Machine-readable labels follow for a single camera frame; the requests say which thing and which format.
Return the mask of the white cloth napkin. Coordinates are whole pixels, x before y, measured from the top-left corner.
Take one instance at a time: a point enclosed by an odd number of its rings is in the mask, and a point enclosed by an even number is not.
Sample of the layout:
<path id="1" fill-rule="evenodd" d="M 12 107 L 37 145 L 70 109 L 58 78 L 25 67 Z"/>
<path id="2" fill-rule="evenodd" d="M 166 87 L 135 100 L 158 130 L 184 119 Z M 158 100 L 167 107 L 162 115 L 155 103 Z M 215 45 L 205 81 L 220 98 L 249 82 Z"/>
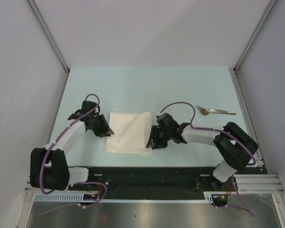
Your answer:
<path id="1" fill-rule="evenodd" d="M 114 134 L 107 138 L 105 152 L 150 154 L 147 142 L 152 128 L 152 114 L 111 112 L 109 126 Z"/>

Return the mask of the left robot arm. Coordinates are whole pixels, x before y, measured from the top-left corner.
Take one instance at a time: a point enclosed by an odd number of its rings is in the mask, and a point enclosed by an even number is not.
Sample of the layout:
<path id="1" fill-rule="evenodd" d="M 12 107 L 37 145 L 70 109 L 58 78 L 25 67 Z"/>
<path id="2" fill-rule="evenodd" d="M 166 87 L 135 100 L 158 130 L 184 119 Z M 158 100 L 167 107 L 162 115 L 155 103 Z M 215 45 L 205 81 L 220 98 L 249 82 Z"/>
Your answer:
<path id="1" fill-rule="evenodd" d="M 34 148 L 30 155 L 30 184 L 42 190 L 65 190 L 69 185 L 79 183 L 85 190 L 95 186 L 95 177 L 87 168 L 69 167 L 66 155 L 86 131 L 91 130 L 99 138 L 114 134 L 99 104 L 83 101 L 81 109 L 71 114 L 67 127 L 52 142 L 42 148 Z"/>

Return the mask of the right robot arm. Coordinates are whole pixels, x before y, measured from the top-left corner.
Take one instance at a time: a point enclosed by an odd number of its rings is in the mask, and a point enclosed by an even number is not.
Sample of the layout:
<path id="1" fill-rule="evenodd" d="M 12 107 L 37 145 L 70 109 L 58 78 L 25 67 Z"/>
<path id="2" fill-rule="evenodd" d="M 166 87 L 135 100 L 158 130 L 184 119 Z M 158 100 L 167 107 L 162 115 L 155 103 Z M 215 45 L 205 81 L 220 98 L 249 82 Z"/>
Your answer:
<path id="1" fill-rule="evenodd" d="M 229 122 L 221 128 L 198 127 L 191 123 L 178 124 L 171 115 L 157 116 L 152 126 L 146 148 L 162 149 L 172 140 L 176 144 L 201 143 L 214 146 L 223 157 L 215 168 L 209 184 L 214 190 L 222 190 L 229 177 L 248 165 L 255 165 L 254 154 L 258 144 L 236 123 Z"/>

